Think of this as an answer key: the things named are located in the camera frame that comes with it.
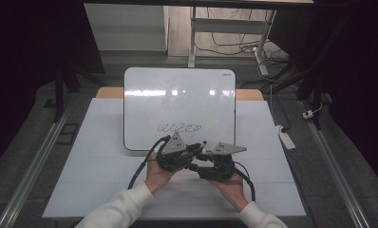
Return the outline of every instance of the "person's hand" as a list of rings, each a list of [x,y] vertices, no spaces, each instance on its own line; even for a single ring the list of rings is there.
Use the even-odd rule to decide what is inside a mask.
[[[243,194],[243,179],[238,174],[234,175],[228,180],[207,180],[219,189],[222,196],[240,212],[248,204],[248,201]]]
[[[168,172],[159,166],[156,161],[157,153],[151,153],[147,162],[147,176],[145,178],[145,184],[150,192],[154,195],[160,188],[165,186],[171,180],[172,176],[179,172],[181,169],[174,172]]]

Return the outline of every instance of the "person's left hand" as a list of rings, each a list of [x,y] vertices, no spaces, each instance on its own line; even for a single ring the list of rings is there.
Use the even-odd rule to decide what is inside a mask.
[[[150,192],[154,195],[159,189],[165,186],[172,176],[179,172],[181,169],[175,170],[174,172],[169,172],[162,169],[159,163],[156,161],[157,153],[151,153],[147,162],[147,176],[145,178],[145,184],[147,185]]]

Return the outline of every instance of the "person's arm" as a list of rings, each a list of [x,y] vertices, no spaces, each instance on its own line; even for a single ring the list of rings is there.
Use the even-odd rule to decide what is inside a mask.
[[[145,181],[130,190],[123,189],[110,202],[88,214],[77,228],[123,228],[130,226],[142,215],[142,208],[154,199],[154,194],[166,185],[176,172],[161,169],[152,153],[147,163]]]
[[[277,217],[266,214],[257,208],[256,204],[248,202],[243,193],[243,179],[238,174],[234,174],[225,181],[208,180],[215,185],[222,196],[227,199],[239,212],[241,219],[250,228],[286,228]]]

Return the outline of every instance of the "white sweatshirt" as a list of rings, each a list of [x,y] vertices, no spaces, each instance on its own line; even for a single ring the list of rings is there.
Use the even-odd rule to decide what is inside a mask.
[[[142,181],[130,190],[122,190],[110,202],[88,214],[77,228],[124,228],[129,227],[139,216],[142,208],[154,200],[154,196]],[[250,228],[287,227],[277,217],[263,213],[254,202],[239,213],[239,218]]]

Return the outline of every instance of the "white wall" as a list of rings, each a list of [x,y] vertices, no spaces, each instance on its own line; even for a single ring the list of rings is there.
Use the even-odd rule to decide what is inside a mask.
[[[99,50],[166,50],[164,7],[85,4]]]

